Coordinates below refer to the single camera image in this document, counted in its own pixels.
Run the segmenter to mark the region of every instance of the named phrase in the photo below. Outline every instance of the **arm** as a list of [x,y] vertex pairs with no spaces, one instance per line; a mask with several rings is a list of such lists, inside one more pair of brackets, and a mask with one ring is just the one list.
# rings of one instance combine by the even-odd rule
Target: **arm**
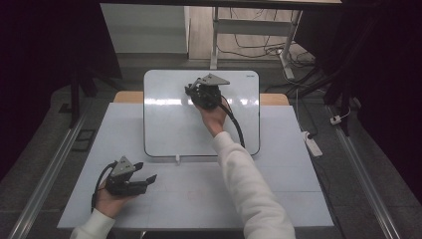
[[100,186],[97,196],[96,208],[90,219],[82,226],[76,227],[71,239],[106,239],[114,218],[118,215],[124,204],[135,196],[113,196],[106,189],[104,181]]
[[218,153],[226,187],[245,224],[245,238],[296,238],[285,209],[278,203],[249,152],[223,131],[224,111],[220,108],[212,111],[197,108],[214,136],[213,147]]

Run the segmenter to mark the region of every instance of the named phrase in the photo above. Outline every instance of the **aluminum rail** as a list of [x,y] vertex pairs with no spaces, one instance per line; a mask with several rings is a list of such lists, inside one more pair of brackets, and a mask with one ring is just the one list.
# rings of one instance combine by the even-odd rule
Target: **aluminum rail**
[[76,122],[74,127],[70,128],[66,133],[50,164],[47,166],[47,169],[44,171],[43,176],[38,182],[37,187],[28,200],[24,210],[19,216],[18,221],[9,234],[8,239],[23,239],[28,236],[31,227],[34,224],[34,221],[37,218],[37,215],[40,212],[41,207],[43,206],[44,201],[46,200],[47,195],[57,178],[57,175],[59,174],[59,171],[62,168],[69,151],[71,150],[72,144],[87,118],[88,111],[92,104],[92,99],[86,99],[83,104],[83,112],[80,119]]
[[[329,107],[326,107],[329,113],[333,116],[333,113]],[[345,149],[350,164],[354,169],[354,172],[359,180],[363,191],[365,192],[366,198],[371,205],[374,214],[378,220],[378,223],[384,232],[385,238],[387,239],[400,239],[400,234],[394,224],[393,219],[391,218],[390,213],[388,212],[387,207],[385,206],[384,201],[379,195],[378,191],[375,188],[375,185],[372,182],[372,179],[366,170],[366,166],[361,160],[359,153],[354,147],[353,141],[349,136],[346,136],[339,126],[335,127],[335,131],[340,139],[340,142]]]
[[359,11],[380,7],[384,0],[367,0],[365,3],[341,3],[340,1],[283,1],[283,0],[102,0],[100,3],[202,6],[232,8],[265,8],[284,10]]

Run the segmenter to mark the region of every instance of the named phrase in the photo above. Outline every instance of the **wrist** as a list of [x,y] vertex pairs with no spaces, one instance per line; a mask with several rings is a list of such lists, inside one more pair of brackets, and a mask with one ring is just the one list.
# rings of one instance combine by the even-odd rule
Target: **wrist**
[[209,131],[211,132],[211,135],[213,137],[215,137],[215,136],[217,136],[218,133],[220,133],[220,132],[222,132],[224,130],[223,130],[223,127],[222,126],[217,125],[217,126],[214,126],[212,128],[209,128]]
[[96,210],[100,212],[102,215],[114,219],[116,217],[116,213],[113,211],[109,211],[106,207],[96,207]]

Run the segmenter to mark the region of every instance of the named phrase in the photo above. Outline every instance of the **wall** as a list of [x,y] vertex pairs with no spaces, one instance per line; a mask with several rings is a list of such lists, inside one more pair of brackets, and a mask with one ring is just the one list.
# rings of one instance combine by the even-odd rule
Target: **wall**
[[187,53],[186,7],[101,6],[117,53]]

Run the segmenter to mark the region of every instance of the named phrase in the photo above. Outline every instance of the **black curtain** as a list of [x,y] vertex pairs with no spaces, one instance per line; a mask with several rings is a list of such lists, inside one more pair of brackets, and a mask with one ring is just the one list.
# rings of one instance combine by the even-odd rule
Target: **black curtain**
[[421,3],[397,2],[381,18],[354,66],[358,117],[422,202]]
[[52,92],[95,76],[121,78],[99,3],[0,4],[0,176],[7,173],[50,107]]

